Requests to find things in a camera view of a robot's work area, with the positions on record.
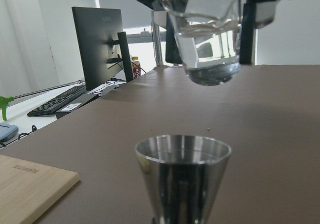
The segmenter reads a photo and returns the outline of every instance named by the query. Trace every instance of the wooden board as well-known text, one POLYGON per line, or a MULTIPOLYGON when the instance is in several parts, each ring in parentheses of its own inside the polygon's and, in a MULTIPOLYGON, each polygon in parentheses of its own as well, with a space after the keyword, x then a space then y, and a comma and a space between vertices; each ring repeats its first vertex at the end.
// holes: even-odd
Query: wooden board
POLYGON ((33 223, 78 181, 76 172, 0 155, 0 223, 33 223))

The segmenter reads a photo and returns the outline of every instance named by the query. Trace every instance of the transparent glass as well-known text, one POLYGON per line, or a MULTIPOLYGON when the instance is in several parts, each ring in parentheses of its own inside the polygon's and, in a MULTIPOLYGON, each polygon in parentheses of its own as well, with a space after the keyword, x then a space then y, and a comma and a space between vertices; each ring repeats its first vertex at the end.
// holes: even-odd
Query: transparent glass
POLYGON ((185 135, 152 137, 135 148, 156 224, 205 224, 231 148, 185 135))
POLYGON ((162 0, 186 74, 201 85, 226 82, 239 69, 241 0, 162 0))

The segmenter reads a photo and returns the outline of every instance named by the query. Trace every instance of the computer monitor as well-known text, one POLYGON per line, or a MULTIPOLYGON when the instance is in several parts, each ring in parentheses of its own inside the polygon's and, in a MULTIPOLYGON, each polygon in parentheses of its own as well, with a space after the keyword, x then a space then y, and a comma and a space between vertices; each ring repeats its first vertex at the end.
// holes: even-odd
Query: computer monitor
POLYGON ((121 56, 119 44, 110 44, 123 31, 121 11, 72 7, 72 13, 86 89, 90 91, 123 70, 122 62, 107 64, 108 59, 121 56))

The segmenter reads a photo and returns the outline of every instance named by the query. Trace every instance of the blue device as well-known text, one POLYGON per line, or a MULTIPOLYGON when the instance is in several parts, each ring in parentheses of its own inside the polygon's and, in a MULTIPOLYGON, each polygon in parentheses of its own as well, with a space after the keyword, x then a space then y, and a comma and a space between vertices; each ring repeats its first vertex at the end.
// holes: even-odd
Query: blue device
POLYGON ((18 133, 16 125, 0 123, 0 141, 8 141, 18 133))

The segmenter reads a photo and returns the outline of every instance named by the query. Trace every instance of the bottle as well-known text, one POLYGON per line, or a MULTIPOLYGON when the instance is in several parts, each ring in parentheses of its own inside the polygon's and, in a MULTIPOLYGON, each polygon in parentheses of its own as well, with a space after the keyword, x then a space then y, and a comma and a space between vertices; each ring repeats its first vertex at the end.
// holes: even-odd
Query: bottle
POLYGON ((141 68, 140 68, 140 62, 138 61, 137 56, 133 56, 132 58, 132 72, 133 72, 133 78, 136 79, 139 76, 141 76, 141 68))

